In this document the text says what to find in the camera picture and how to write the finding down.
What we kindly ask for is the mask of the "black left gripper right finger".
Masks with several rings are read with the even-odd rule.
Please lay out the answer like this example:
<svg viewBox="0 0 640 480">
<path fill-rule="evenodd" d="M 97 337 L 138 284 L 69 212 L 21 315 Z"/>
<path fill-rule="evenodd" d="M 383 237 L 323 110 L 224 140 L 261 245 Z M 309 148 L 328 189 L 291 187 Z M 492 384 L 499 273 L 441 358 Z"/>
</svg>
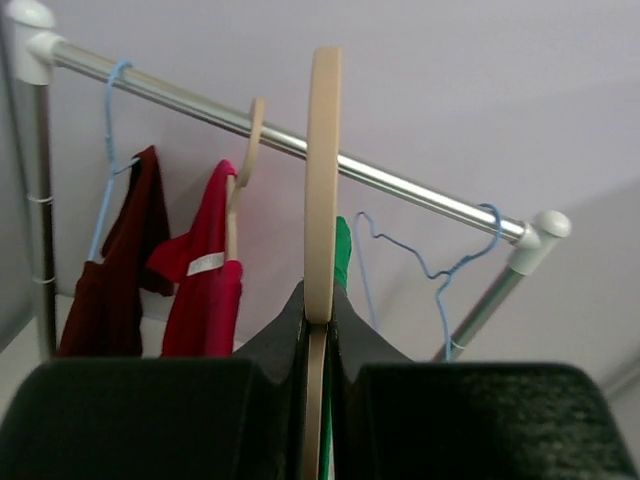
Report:
<svg viewBox="0 0 640 480">
<path fill-rule="evenodd" d="M 334 293 L 340 479 L 634 479 L 596 384 L 558 363 L 415 362 Z"/>
</svg>

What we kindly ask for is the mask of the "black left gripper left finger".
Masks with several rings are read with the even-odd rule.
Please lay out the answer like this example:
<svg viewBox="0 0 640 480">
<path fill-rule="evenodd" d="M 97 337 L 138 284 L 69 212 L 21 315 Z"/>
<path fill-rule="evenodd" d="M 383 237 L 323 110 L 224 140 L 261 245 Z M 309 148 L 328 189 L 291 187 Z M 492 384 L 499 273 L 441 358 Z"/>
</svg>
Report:
<svg viewBox="0 0 640 480">
<path fill-rule="evenodd" d="M 303 291 L 224 359 L 62 359 L 1 425 L 5 479 L 297 479 Z"/>
</svg>

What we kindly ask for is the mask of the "pink t-shirt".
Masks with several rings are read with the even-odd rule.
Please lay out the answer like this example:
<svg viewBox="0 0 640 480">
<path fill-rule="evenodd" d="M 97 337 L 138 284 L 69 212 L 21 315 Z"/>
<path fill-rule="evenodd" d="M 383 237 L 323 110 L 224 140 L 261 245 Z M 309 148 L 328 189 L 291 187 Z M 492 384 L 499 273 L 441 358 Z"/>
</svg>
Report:
<svg viewBox="0 0 640 480">
<path fill-rule="evenodd" d="M 222 160 L 206 185 L 191 228 L 155 248 L 147 268 L 178 286 L 164 332 L 163 357 L 231 355 L 243 267 L 226 257 L 227 183 L 236 176 Z"/>
</svg>

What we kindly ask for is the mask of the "green t-shirt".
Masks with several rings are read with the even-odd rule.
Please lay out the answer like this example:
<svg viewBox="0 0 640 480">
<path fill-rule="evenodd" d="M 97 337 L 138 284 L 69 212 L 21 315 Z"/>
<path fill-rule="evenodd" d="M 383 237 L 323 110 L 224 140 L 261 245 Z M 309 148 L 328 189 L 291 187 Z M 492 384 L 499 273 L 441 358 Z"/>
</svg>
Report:
<svg viewBox="0 0 640 480">
<path fill-rule="evenodd" d="M 334 282 L 339 284 L 343 289 L 347 289 L 348 269 L 352 253 L 351 230 L 344 217 L 336 218 L 336 240 L 334 252 Z M 331 459 L 332 459 L 332 411 L 331 411 L 331 382 L 330 359 L 326 355 L 324 378 L 324 396 L 323 396 L 323 425 L 322 425 L 322 441 L 321 455 L 319 463 L 318 478 L 327 480 L 331 477 Z"/>
</svg>

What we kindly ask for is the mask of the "beige hanger of pink shirt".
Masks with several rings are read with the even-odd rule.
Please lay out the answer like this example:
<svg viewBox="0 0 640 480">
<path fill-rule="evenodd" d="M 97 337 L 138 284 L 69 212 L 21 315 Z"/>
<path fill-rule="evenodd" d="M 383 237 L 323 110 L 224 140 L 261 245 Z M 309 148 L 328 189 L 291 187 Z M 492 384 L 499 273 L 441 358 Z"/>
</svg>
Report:
<svg viewBox="0 0 640 480">
<path fill-rule="evenodd" d="M 237 213 L 240 204 L 240 197 L 244 188 L 248 185 L 253 173 L 258 150 L 262 126 L 264 121 L 265 103 L 260 97 L 256 97 L 251 105 L 250 112 L 250 134 L 245 154 L 244 162 L 235 175 L 227 177 L 227 199 L 225 218 L 225 260 L 238 259 L 238 228 Z"/>
</svg>

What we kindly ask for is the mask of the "beige hanger of green shirt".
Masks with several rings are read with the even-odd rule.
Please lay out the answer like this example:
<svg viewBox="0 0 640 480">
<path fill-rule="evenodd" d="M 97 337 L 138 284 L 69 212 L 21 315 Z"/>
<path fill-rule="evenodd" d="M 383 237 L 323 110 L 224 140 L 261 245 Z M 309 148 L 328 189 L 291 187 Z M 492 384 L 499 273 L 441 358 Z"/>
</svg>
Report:
<svg viewBox="0 0 640 480">
<path fill-rule="evenodd" d="M 316 479 L 321 453 L 327 326 L 332 317 L 342 51 L 314 51 L 307 120 L 304 313 L 309 324 L 302 477 Z"/>
</svg>

